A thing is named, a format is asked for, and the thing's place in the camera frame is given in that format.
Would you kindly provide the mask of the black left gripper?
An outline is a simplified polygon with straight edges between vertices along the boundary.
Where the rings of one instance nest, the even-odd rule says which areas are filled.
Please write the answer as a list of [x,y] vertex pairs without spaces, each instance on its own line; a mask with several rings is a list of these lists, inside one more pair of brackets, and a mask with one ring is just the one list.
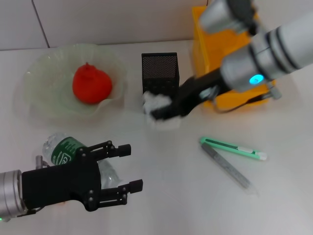
[[22,199],[29,210],[70,200],[81,202],[89,212],[126,205],[129,193],[143,190],[143,180],[101,190],[97,161],[129,155],[130,144],[115,147],[112,141],[106,141],[78,150],[75,159],[67,164],[23,172]]

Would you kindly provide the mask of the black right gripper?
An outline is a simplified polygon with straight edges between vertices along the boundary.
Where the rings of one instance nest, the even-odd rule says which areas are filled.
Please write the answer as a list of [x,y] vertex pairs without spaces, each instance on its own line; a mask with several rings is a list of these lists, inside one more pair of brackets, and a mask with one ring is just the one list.
[[172,104],[152,110],[155,120],[168,120],[188,115],[196,106],[224,92],[224,81],[219,69],[201,77],[187,79],[172,99]]

